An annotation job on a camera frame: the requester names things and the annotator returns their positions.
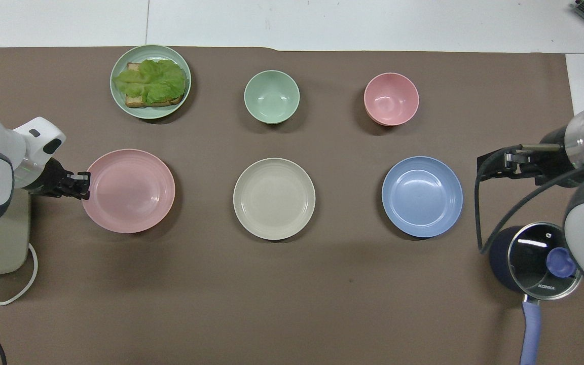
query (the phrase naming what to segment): kitchenware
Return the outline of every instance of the kitchenware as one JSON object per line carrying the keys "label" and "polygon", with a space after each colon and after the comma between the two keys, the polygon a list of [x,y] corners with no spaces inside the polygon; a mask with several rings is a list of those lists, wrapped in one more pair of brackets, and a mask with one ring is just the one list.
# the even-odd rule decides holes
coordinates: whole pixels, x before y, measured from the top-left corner
{"label": "kitchenware", "polygon": [[162,160],[141,150],[116,150],[91,164],[89,217],[118,233],[136,233],[159,223],[174,201],[174,178]]}
{"label": "kitchenware", "polygon": [[310,221],[315,210],[315,187],[306,171],[290,160],[260,160],[238,178],[234,210],[253,235],[283,240]]}
{"label": "kitchenware", "polygon": [[427,156],[409,157],[384,178],[382,205],[404,233],[434,237],[459,219],[463,189],[454,171],[443,162]]}
{"label": "kitchenware", "polygon": [[581,273],[566,249],[560,227],[547,222],[504,229],[489,250],[495,277],[507,288],[524,294],[526,319],[521,365],[535,364],[540,340],[540,300],[569,295]]}
{"label": "kitchenware", "polygon": [[364,108],[375,122],[387,127],[410,120],[418,110],[416,86],[407,77],[387,72],[375,76],[364,90]]}
{"label": "kitchenware", "polygon": [[245,106],[249,113],[267,124],[281,123],[299,106],[299,87],[285,72],[273,69],[253,76],[245,87]]}
{"label": "kitchenware", "polygon": [[[129,106],[125,105],[125,93],[121,92],[116,87],[116,85],[114,85],[114,81],[112,79],[118,76],[123,70],[127,69],[128,62],[141,63],[144,60],[171,60],[181,68],[186,77],[186,89],[184,91],[184,96],[181,98],[181,101],[178,104],[158,107],[147,106],[144,108],[130,108]],[[121,109],[123,109],[125,113],[128,113],[137,118],[148,120],[162,118],[176,111],[181,106],[181,104],[184,103],[186,97],[188,97],[192,83],[191,70],[189,69],[188,64],[184,58],[182,58],[181,55],[174,49],[165,46],[158,46],[156,44],[139,46],[127,51],[123,56],[121,56],[121,58],[119,58],[118,61],[116,61],[114,68],[112,68],[112,74],[109,76],[109,78],[109,90],[111,90],[112,97],[114,98],[116,104]]]}

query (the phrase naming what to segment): pink plate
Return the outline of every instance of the pink plate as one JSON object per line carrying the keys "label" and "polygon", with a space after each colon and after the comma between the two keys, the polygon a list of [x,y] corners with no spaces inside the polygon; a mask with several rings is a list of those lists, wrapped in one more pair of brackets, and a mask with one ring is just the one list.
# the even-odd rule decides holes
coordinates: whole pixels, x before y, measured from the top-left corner
{"label": "pink plate", "polygon": [[151,153],[116,150],[99,157],[88,171],[90,199],[83,200],[83,207],[105,229],[144,231],[164,219],[172,207],[172,173]]}
{"label": "pink plate", "polygon": [[375,122],[387,127],[410,120],[418,110],[418,90],[401,74],[375,76],[364,90],[364,108]]}

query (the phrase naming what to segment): blue handle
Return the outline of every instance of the blue handle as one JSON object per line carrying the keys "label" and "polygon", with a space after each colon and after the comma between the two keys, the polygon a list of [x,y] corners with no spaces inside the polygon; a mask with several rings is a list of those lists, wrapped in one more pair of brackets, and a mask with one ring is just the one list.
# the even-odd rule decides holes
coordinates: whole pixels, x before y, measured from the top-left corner
{"label": "blue handle", "polygon": [[535,365],[537,347],[540,342],[540,304],[525,300],[522,302],[522,310],[524,310],[526,329],[520,365]]}

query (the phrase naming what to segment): brown tablecloth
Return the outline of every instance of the brown tablecloth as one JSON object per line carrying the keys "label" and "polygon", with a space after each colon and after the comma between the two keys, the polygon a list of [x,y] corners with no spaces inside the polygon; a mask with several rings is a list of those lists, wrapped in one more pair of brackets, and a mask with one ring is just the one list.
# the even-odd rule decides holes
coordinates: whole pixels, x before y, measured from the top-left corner
{"label": "brown tablecloth", "polygon": [[[40,270],[23,298],[0,307],[9,363],[519,362],[522,298],[477,252],[473,177],[477,156],[539,141],[572,118],[563,55],[175,48],[192,93],[147,123],[110,95],[127,49],[0,49],[4,125],[55,123],[67,135],[55,157],[72,171],[112,150],[146,150],[177,188],[165,220],[137,234],[100,228],[75,199],[33,197]],[[276,126],[243,104],[264,69],[301,90],[297,113]],[[415,117],[393,128],[371,121],[362,101],[386,71],[420,93]],[[399,231],[380,201],[387,171],[414,155],[442,160],[464,188],[459,222],[428,240]],[[266,157],[296,162],[317,191],[310,223],[278,243],[248,233],[232,208],[238,176]],[[482,184],[484,236],[532,189]],[[560,224],[571,193],[551,189],[512,224]],[[538,363],[584,363],[584,282],[542,303]]]}

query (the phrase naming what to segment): green lettuce leaf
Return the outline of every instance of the green lettuce leaf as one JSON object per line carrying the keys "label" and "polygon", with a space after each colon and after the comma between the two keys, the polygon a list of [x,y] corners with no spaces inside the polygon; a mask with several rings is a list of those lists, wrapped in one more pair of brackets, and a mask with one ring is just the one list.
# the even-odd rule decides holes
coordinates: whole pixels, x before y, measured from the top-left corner
{"label": "green lettuce leaf", "polygon": [[139,71],[126,69],[112,78],[114,85],[129,97],[141,95],[144,102],[164,102],[184,94],[186,77],[171,60],[145,60]]}

